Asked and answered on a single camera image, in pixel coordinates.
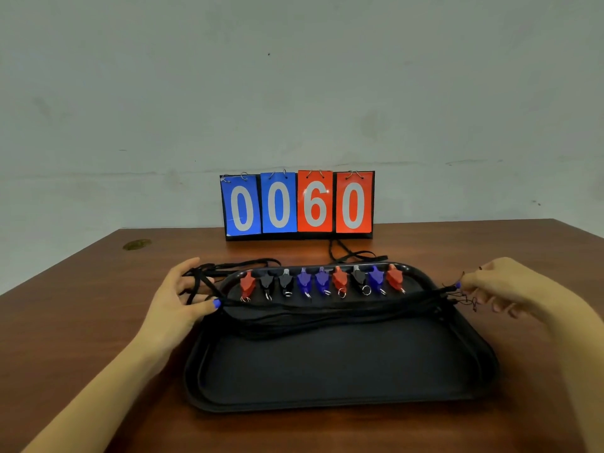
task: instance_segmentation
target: person's right arm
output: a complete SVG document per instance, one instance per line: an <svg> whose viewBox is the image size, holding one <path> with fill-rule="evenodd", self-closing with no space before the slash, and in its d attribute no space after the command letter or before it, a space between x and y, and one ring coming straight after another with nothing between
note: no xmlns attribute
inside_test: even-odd
<svg viewBox="0 0 604 453"><path fill-rule="evenodd" d="M514 318L529 313L550 331L585 445L604 452L604 322L576 294L510 258L465 274L461 289Z"/></svg>

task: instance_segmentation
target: purple whistle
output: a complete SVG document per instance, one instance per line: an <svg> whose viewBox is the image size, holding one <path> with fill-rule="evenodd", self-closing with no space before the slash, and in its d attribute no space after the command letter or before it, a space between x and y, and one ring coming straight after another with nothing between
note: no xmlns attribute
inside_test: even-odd
<svg viewBox="0 0 604 453"><path fill-rule="evenodd" d="M367 275L369 275L369 286L372 287L372 290L380 291L382 295L386 295L386 291L382 289L383 272L381 272L376 266L373 266L373 271L369 272Z"/></svg>
<svg viewBox="0 0 604 453"><path fill-rule="evenodd" d="M302 273L299 274L296 278L298 279L298 287L300 288L302 293L310 299L310 289L312 287L310 281L312 280L312 276L306 273L306 268L302 267Z"/></svg>
<svg viewBox="0 0 604 453"><path fill-rule="evenodd" d="M319 269L319 273L315 275L316 286L323 295L331 295L329 292L329 274L323 267Z"/></svg>

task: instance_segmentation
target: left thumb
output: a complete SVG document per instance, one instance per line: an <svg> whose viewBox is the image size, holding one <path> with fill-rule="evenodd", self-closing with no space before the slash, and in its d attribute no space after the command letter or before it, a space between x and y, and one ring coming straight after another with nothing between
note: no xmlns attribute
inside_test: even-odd
<svg viewBox="0 0 604 453"><path fill-rule="evenodd" d="M214 313L221 306L220 300L216 298L210 298L206 301L198 304L189 305L187 308L191 309L191 314L195 320L203 318L205 315Z"/></svg>

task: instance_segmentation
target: gray wall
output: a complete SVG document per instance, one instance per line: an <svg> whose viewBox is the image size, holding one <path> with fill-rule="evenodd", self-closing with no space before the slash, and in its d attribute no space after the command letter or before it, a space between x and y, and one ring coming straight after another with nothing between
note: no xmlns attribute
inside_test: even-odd
<svg viewBox="0 0 604 453"><path fill-rule="evenodd" d="M376 222L604 236L604 0L0 0L0 292L219 173L376 170Z"/></svg>

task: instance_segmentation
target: orange-red score card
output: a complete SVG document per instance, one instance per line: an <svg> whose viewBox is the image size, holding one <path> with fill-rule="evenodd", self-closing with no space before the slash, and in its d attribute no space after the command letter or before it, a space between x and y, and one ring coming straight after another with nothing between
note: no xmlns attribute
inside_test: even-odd
<svg viewBox="0 0 604 453"><path fill-rule="evenodd" d="M368 234L373 230L373 172L336 174L336 232Z"/></svg>
<svg viewBox="0 0 604 453"><path fill-rule="evenodd" d="M333 172L299 170L298 232L332 231Z"/></svg>

